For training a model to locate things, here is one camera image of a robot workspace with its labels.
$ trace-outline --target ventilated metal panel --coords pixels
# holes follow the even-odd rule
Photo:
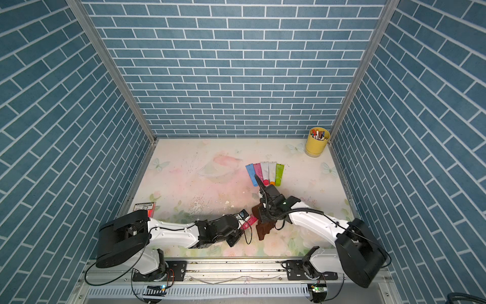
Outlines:
[[[137,294],[141,292],[141,288],[134,286]],[[144,296],[146,299],[160,299],[159,296],[151,296],[157,293],[155,290],[146,289],[144,292],[148,294]],[[235,297],[298,297],[309,296],[307,284],[301,283],[284,283],[284,284],[221,284],[221,285],[207,285],[207,284],[191,284],[173,286],[167,290],[167,295],[163,299],[184,299],[184,300],[200,300],[200,299],[222,299]],[[91,287],[88,292],[89,298],[128,298],[134,297],[130,286],[99,286]]]

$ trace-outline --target metal bracket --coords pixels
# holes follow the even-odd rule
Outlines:
[[[167,269],[172,269],[174,271],[174,274],[172,274],[172,271],[169,271],[169,278],[168,282],[172,281],[174,279],[174,282],[182,282],[184,281],[184,276],[186,275],[186,267],[187,267],[187,262],[186,261],[166,261],[167,263]],[[133,273],[133,282],[154,282],[154,281],[149,281],[147,280],[147,277],[144,276],[143,274],[140,274],[138,271],[134,271]]]
[[[315,278],[310,278],[302,266],[302,261],[299,260],[287,260],[284,262],[287,269],[287,280],[289,281],[302,281],[302,280],[317,280]],[[326,271],[323,273],[324,279],[326,280],[337,280],[338,276],[336,272]]]

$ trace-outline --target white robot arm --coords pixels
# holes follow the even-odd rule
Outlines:
[[[303,268],[309,277],[319,277],[325,271],[344,272],[357,285],[369,286],[385,262],[386,252],[363,221],[348,222],[328,216],[296,197],[285,198],[273,185],[261,184],[260,193],[260,204],[252,208],[259,220],[256,229],[260,240],[275,227],[277,220],[305,227],[334,244],[338,252],[338,257],[330,258],[324,249],[312,248],[303,258]],[[158,248],[166,245],[207,248],[222,241],[232,247],[244,234],[240,221],[247,218],[249,214],[243,210],[212,221],[174,224],[149,218],[145,210],[138,210],[100,228],[96,266],[134,265],[148,280],[157,280],[166,273],[163,252]]]

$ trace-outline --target white paint tube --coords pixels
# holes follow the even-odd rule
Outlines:
[[[263,175],[263,184],[265,186],[270,185],[269,172],[268,172],[268,162],[262,161],[261,163],[261,174]]]
[[[277,171],[277,162],[271,161],[268,163],[268,173],[270,176],[270,184],[275,185],[275,172]]]

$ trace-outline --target floral table mat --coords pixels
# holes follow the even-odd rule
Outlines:
[[[153,218],[174,223],[216,219],[259,203],[245,166],[261,161],[285,165],[278,190],[331,216],[352,219],[334,162],[326,148],[318,158],[304,153],[300,139],[167,139],[160,140],[130,210],[136,203],[155,202]],[[206,249],[162,248],[167,257],[300,256],[313,246],[333,248],[313,232],[286,224],[258,240],[253,225],[250,245],[242,238]],[[248,241],[250,231],[246,230]]]

